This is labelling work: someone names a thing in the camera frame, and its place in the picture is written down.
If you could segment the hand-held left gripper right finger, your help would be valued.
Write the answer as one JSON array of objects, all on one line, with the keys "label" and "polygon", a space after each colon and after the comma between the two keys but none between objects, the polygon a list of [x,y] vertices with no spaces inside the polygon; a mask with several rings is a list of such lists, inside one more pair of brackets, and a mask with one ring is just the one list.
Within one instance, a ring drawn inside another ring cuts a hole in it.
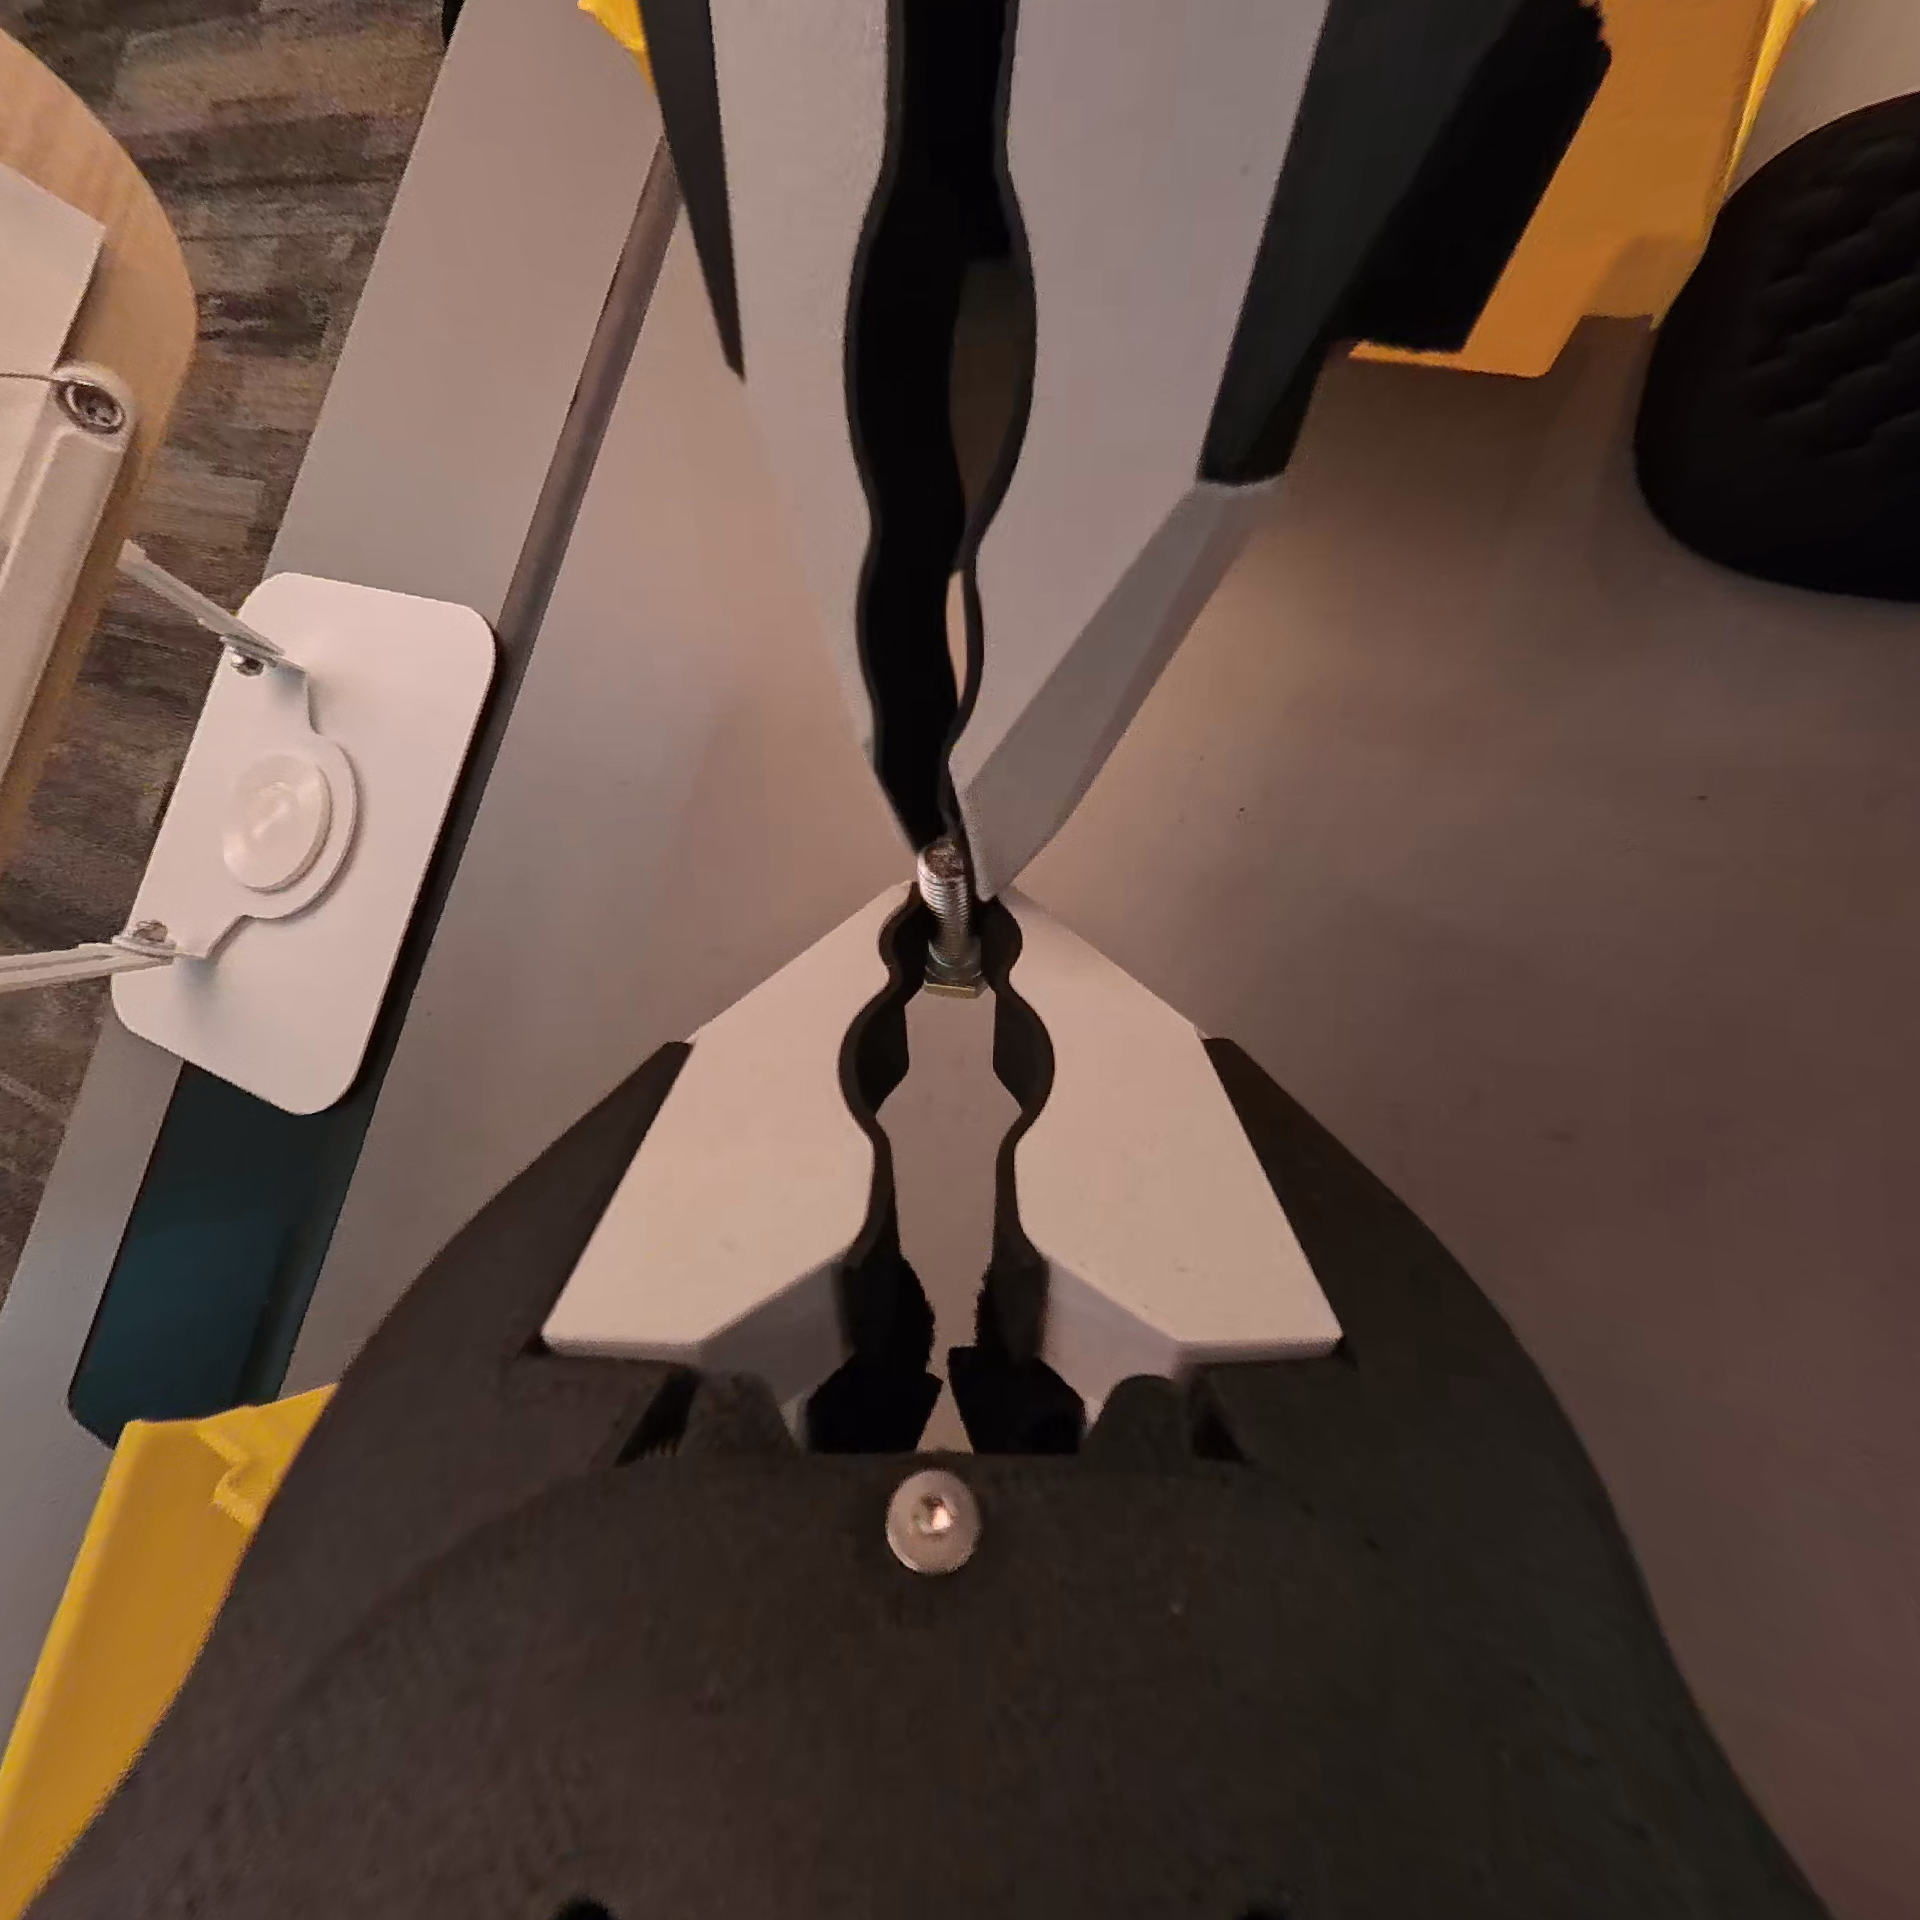
[{"label": "hand-held left gripper right finger", "polygon": [[987,914],[993,1067],[1018,1104],[963,1410],[1092,1419],[1138,1377],[1319,1360],[1335,1309],[1203,1031],[1021,891]]}]

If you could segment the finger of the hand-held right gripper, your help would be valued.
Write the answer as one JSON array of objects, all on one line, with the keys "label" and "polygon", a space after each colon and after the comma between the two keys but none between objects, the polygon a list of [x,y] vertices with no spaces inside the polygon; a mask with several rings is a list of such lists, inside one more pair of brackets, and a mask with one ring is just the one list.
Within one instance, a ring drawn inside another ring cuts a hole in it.
[{"label": "finger of the hand-held right gripper", "polygon": [[1019,5],[1007,160],[1035,295],[1013,476],[969,573],[948,777],[977,890],[1068,824],[1273,484],[1200,476],[1329,5]]},{"label": "finger of the hand-held right gripper", "polygon": [[908,5],[712,5],[739,360],[858,745],[908,847],[947,833],[960,250]]}]

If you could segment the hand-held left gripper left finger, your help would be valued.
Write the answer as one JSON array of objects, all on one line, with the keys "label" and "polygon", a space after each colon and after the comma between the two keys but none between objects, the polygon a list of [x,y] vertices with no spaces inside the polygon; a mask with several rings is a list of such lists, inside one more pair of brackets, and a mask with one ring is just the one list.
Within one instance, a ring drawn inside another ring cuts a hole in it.
[{"label": "hand-held left gripper left finger", "polygon": [[927,957],[927,905],[891,888],[692,1036],[545,1319],[547,1348],[928,1416],[933,1312],[880,1125]]}]

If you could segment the silver metal bolt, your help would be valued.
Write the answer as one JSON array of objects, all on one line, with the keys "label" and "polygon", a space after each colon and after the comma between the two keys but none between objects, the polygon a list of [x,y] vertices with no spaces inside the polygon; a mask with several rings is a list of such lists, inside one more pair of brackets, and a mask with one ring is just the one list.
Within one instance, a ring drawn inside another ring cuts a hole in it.
[{"label": "silver metal bolt", "polygon": [[919,897],[931,914],[927,941],[927,992],[977,1000],[987,991],[984,947],[977,931],[977,898],[969,856],[955,835],[919,853]]}]

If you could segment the yellow plastic tray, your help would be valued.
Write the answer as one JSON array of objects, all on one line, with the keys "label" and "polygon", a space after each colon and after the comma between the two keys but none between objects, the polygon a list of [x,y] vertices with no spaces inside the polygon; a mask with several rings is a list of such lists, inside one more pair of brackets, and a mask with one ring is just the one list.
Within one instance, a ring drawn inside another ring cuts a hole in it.
[{"label": "yellow plastic tray", "polygon": [[[714,327],[737,365],[735,250],[708,7],[586,10],[648,55],[708,279]],[[1013,202],[1009,219],[1027,247],[1007,160],[1018,10],[1007,11],[1003,68],[993,84],[997,130],[987,181],[994,202]],[[1361,355],[1377,362],[1536,378],[1552,368],[1584,319],[1660,319],[1705,247],[1759,99],[1805,11],[1808,5],[1601,5],[1596,36],[1608,55],[1604,73],[1475,321],[1448,321],[1440,348],[1413,345],[1413,327],[1400,321],[1335,321],[1335,341],[1355,336]],[[1288,160],[1311,157],[1300,128],[1305,90]]]},{"label": "yellow plastic tray", "polygon": [[189,1675],[335,1386],[123,1429],[3,1764],[3,1916],[28,1912]]}]

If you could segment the black textured dome object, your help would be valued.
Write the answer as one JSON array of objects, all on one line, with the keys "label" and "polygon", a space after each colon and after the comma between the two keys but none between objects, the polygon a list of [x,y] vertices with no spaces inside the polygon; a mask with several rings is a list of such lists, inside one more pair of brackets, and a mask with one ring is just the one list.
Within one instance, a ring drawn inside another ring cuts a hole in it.
[{"label": "black textured dome object", "polygon": [[1688,552],[1919,602],[1919,96],[1852,111],[1723,204],[1660,324],[1639,492]]}]

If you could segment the dark teal panel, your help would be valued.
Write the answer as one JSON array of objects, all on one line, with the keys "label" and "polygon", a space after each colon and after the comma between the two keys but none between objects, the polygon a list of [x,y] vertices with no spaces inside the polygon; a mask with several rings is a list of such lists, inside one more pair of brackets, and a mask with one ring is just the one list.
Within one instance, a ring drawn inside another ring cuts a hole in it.
[{"label": "dark teal panel", "polygon": [[367,1088],[292,1116],[184,1067],[66,1388],[84,1431],[277,1399],[370,1113]]}]

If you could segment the round wooden table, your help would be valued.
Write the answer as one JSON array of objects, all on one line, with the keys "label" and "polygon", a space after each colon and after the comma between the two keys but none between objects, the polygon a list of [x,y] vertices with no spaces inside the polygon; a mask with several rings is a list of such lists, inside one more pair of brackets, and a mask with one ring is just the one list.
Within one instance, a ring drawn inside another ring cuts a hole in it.
[{"label": "round wooden table", "polygon": [[3,36],[3,163],[103,225],[103,256],[68,353],[116,375],[130,391],[136,424],[80,586],[56,640],[28,728],[3,785],[3,851],[33,810],[42,765],[116,578],[116,553],[132,532],[137,497],[200,338],[200,304],[177,228],[129,149],[15,36]]}]

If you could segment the white metal rod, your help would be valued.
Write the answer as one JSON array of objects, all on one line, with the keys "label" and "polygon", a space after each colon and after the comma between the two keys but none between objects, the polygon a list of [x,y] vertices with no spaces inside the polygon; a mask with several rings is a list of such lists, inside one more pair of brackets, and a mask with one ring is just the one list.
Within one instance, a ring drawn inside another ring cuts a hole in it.
[{"label": "white metal rod", "polygon": [[116,573],[132,587],[160,599],[175,612],[181,612],[200,629],[211,633],[224,650],[239,656],[247,669],[284,667],[301,672],[301,667],[284,653],[284,650],[266,633],[252,629],[241,616],[223,609],[203,592],[179,581],[168,568],[160,568],[137,541],[127,540],[116,553]]},{"label": "white metal rod", "polygon": [[97,978],[145,969],[165,969],[181,957],[194,957],[160,922],[121,928],[105,941],[74,945],[53,951],[3,953],[3,994],[80,986]]}]

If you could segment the white metal panel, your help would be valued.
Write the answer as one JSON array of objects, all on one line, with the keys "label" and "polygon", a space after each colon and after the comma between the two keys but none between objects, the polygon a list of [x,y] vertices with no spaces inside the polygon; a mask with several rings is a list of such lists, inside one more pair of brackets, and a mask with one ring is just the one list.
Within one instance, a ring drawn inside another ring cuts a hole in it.
[{"label": "white metal panel", "polygon": [[105,228],[3,170],[3,763],[12,763],[80,586],[137,409],[68,336]]}]

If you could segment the white metal bracket plate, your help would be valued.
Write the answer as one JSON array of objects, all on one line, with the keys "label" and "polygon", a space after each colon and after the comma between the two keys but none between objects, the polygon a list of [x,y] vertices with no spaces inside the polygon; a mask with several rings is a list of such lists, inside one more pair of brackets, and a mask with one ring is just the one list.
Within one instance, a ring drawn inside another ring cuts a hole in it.
[{"label": "white metal bracket plate", "polygon": [[367,1061],[497,637],[472,609],[297,572],[241,617],[289,666],[215,672],[130,912],[171,957],[121,973],[112,1010],[309,1116]]}]

